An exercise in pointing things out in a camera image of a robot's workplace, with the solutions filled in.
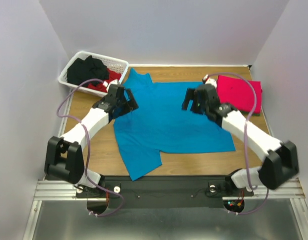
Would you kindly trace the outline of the blue t shirt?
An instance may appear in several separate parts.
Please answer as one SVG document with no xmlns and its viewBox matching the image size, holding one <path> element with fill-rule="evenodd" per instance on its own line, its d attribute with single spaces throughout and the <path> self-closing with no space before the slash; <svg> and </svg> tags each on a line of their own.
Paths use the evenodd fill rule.
<svg viewBox="0 0 308 240">
<path fill-rule="evenodd" d="M 133 68 L 124 83 L 138 108 L 114 122 L 119 153 L 132 181 L 162 165 L 161 152 L 202 154 L 233 152 L 229 132 L 205 115 L 182 110 L 188 88 L 199 82 L 156 82 Z"/>
</svg>

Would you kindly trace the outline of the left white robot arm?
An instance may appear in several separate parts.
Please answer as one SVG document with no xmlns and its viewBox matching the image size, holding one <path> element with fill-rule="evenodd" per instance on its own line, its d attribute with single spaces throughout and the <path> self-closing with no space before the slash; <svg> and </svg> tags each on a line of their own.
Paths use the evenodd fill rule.
<svg viewBox="0 0 308 240">
<path fill-rule="evenodd" d="M 108 93 L 95 102 L 83 119 L 60 137 L 53 136 L 47 143 L 45 174 L 76 186 L 87 188 L 94 197 L 100 197 L 105 188 L 105 177 L 88 169 L 84 148 L 91 148 L 92 137 L 112 120 L 138 108 L 129 88 L 113 84 Z"/>
</svg>

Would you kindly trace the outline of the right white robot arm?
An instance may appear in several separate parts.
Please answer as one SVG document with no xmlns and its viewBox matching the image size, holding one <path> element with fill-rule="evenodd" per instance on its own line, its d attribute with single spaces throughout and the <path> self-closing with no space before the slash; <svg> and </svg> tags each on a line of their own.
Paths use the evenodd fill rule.
<svg viewBox="0 0 308 240">
<path fill-rule="evenodd" d="M 206 115 L 210 121 L 240 139 L 261 160 L 260 167 L 247 166 L 229 174 L 224 182 L 227 194 L 235 195 L 242 188 L 258 185 L 275 190 L 299 173 L 296 145 L 270 136 L 247 120 L 233 105 L 221 103 L 212 84 L 188 88 L 182 109 Z"/>
</svg>

